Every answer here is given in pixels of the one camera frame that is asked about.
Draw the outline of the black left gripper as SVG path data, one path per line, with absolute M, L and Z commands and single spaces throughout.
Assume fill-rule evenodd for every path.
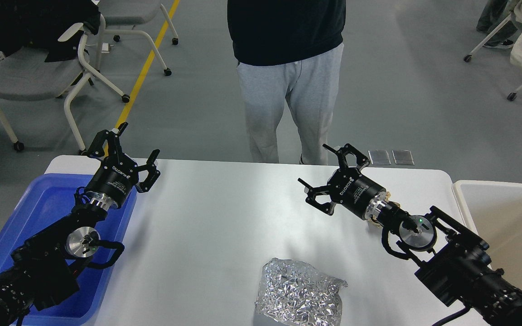
M 99 131 L 89 148 L 83 150 L 83 156 L 89 158 L 105 157 L 100 168 L 85 187 L 85 195 L 97 200 L 110 198 L 110 208 L 115 209 L 119 209 L 124 204 L 133 186 L 139 193 L 149 192 L 161 175 L 156 165 L 160 149 L 153 150 L 145 164 L 140 166 L 124 153 L 120 138 L 127 126 L 128 122 L 123 122 L 118 128 Z M 145 180 L 138 182 L 138 173 L 141 171 L 147 171 L 148 175 Z

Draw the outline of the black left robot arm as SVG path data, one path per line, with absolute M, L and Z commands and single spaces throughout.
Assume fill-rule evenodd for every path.
M 13 265 L 0 273 L 0 326 L 21 325 L 31 306 L 59 305 L 79 291 L 86 268 L 106 269 L 124 252 L 123 243 L 102 239 L 96 224 L 120 209 L 131 190 L 148 192 L 160 177 L 155 149 L 139 165 L 121 148 L 128 126 L 99 131 L 83 155 L 100 161 L 91 181 L 75 190 L 71 212 L 25 240 L 11 253 Z

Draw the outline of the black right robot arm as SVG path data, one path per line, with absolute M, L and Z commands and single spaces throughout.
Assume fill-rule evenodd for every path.
M 362 169 L 369 159 L 351 144 L 334 149 L 339 167 L 327 184 L 306 188 L 306 202 L 331 216 L 336 204 L 382 228 L 385 251 L 413 260 L 416 278 L 444 305 L 455 301 L 463 309 L 437 321 L 451 322 L 476 310 L 491 326 L 522 326 L 522 290 L 507 282 L 504 270 L 490 268 L 489 244 L 476 233 L 432 206 L 426 215 L 411 215 L 389 199 L 389 192 Z

